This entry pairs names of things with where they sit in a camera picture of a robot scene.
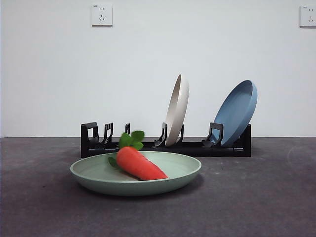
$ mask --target green leaf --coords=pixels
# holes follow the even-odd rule
[[[126,132],[122,134],[118,142],[118,148],[129,147],[133,142],[133,138]]]
[[[135,142],[142,142],[145,137],[145,133],[143,131],[133,131],[132,138]]]
[[[141,143],[141,142],[134,142],[134,143],[132,144],[132,147],[135,148],[135,149],[138,150],[138,151],[139,151],[140,149],[142,149],[143,146],[144,146],[144,144]]]
[[[110,165],[115,169],[121,169],[117,163],[117,160],[113,157],[108,158]]]

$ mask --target electrical outlet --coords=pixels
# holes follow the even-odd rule
[[[112,26],[112,4],[94,4],[91,6],[92,26]]]
[[[300,27],[316,27],[316,5],[300,7]]]

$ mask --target plate rim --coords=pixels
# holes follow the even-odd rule
[[[78,174],[77,172],[74,171],[74,166],[77,163],[82,162],[83,160],[86,160],[86,159],[89,159],[89,158],[93,158],[93,157],[100,157],[100,156],[104,156],[104,155],[117,154],[117,152],[113,152],[113,153],[99,154],[99,155],[96,155],[96,156],[91,156],[91,157],[87,157],[87,158],[83,158],[83,159],[77,160],[70,166],[70,171],[72,172],[72,174],[74,176],[80,177],[82,179],[87,179],[87,180],[92,180],[92,181],[97,181],[97,182],[102,182],[102,183],[115,183],[115,184],[118,184],[118,183],[119,184],[134,184],[134,183],[137,183],[137,184],[140,184],[140,183],[151,183],[151,182],[155,183],[155,182],[161,182],[161,181],[168,181],[168,180],[175,180],[175,179],[183,178],[183,177],[186,177],[186,176],[189,176],[189,175],[192,175],[192,174],[198,172],[201,169],[201,167],[202,167],[201,161],[199,161],[198,159],[196,159],[194,157],[183,155],[183,154],[178,154],[178,153],[173,153],[173,152],[156,152],[156,151],[140,151],[140,152],[164,153],[164,154],[168,153],[168,154],[177,154],[177,155],[189,157],[189,158],[191,158],[193,160],[196,160],[198,162],[198,168],[195,169],[194,171],[186,174],[186,175],[175,177],[175,178],[153,179],[153,180],[135,180],[135,181],[113,181],[113,180],[106,180],[106,179],[96,179],[96,178],[91,178],[91,177],[88,177],[88,176],[84,176],[84,175]]]

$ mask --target blue plate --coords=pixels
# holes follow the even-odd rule
[[[257,88],[250,80],[237,85],[219,109],[215,123],[224,125],[223,147],[231,147],[248,126],[257,104]],[[216,142],[219,131],[213,130],[210,141]]]

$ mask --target black dish rack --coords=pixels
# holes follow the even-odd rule
[[[88,130],[92,129],[92,137],[89,137]],[[214,143],[209,140],[213,129],[219,130],[219,139]],[[249,124],[242,135],[231,147],[222,147],[224,126],[219,123],[210,123],[209,134],[199,141],[183,141],[184,126],[182,125],[180,137],[177,142],[165,146],[167,139],[168,125],[162,124],[162,134],[158,140],[143,142],[141,151],[172,152],[192,157],[250,157],[251,156],[251,125]],[[130,133],[130,123],[125,125],[125,132]],[[96,122],[81,125],[81,158],[118,152],[118,142],[112,141],[113,123],[104,125],[104,139],[100,141],[98,125]]]

